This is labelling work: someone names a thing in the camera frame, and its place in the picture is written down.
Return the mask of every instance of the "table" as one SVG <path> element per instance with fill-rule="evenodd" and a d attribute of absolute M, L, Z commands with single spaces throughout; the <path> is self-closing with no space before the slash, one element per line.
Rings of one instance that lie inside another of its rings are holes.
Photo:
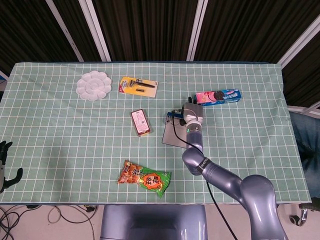
<path fill-rule="evenodd" d="M 112 79 L 105 99 L 76 94 L 81 75 Z M 123 76 L 159 82 L 155 98 L 118 92 Z M 237 103 L 204 108 L 204 153 L 241 178 L 269 178 L 278 203 L 309 202 L 278 64 L 17 63 L 0 103 L 2 140 L 13 141 L 5 175 L 24 170 L 0 202 L 38 204 L 212 203 L 201 176 L 189 173 L 183 148 L 162 144 L 166 113 L 196 92 L 239 88 Z M 151 133 L 137 137 L 130 112 L 144 109 Z M 117 184 L 124 161 L 172 172 L 163 198 Z M 212 188 L 218 203 L 236 203 Z"/>

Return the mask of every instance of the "flower-shaped palette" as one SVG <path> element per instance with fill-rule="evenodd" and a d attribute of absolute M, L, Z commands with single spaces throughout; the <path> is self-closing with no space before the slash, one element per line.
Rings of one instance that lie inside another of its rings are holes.
<path fill-rule="evenodd" d="M 103 99 L 111 91 L 111 79 L 104 72 L 91 71 L 82 75 L 76 83 L 76 93 L 81 99 Z"/>

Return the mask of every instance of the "oreo box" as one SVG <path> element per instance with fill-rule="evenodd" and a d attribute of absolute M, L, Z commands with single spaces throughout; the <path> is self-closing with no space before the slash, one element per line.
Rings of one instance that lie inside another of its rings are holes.
<path fill-rule="evenodd" d="M 225 89 L 219 91 L 198 92 L 194 98 L 202 106 L 210 106 L 224 103 L 236 103 L 241 99 L 241 93 L 238 88 Z"/>

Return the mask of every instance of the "white floor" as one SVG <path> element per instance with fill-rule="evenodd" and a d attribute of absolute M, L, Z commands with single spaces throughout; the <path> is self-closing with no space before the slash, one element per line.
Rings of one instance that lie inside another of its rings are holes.
<path fill-rule="evenodd" d="M 48 222 L 48 213 L 51 206 L 41 206 L 34 211 L 26 212 L 20 219 L 18 225 L 11 230 L 15 240 L 91 240 L 92 230 L 88 222 L 82 224 L 68 223 L 63 219 L 51 224 Z M 62 214 L 72 221 L 81 221 L 86 218 L 75 209 L 68 206 L 61 206 Z M 250 222 L 246 211 L 240 205 L 220 204 L 220 208 L 228 220 L 231 228 L 239 240 L 249 240 Z M 221 219 L 217 209 L 213 204 L 206 205 L 206 215 L 208 224 L 209 240 L 232 240 L 233 237 Z M 22 213 L 25 206 L 20 206 L 16 211 Z M 286 204 L 278 208 L 279 216 L 283 227 L 290 240 L 319 240 L 320 239 L 320 212 L 308 211 L 307 221 L 304 226 L 293 225 L 289 220 L 289 215 L 298 214 L 298 205 Z M 94 236 L 100 239 L 103 205 L 99 206 L 96 215 L 92 218 Z M 57 212 L 53 211 L 50 220 L 57 219 Z M 0 238 L 4 236 L 4 231 L 0 231 Z"/>

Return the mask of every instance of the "person's leg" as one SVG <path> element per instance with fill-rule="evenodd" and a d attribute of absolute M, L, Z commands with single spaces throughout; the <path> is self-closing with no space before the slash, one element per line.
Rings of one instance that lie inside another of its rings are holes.
<path fill-rule="evenodd" d="M 320 119 L 294 112 L 290 117 L 310 196 L 320 198 Z"/>

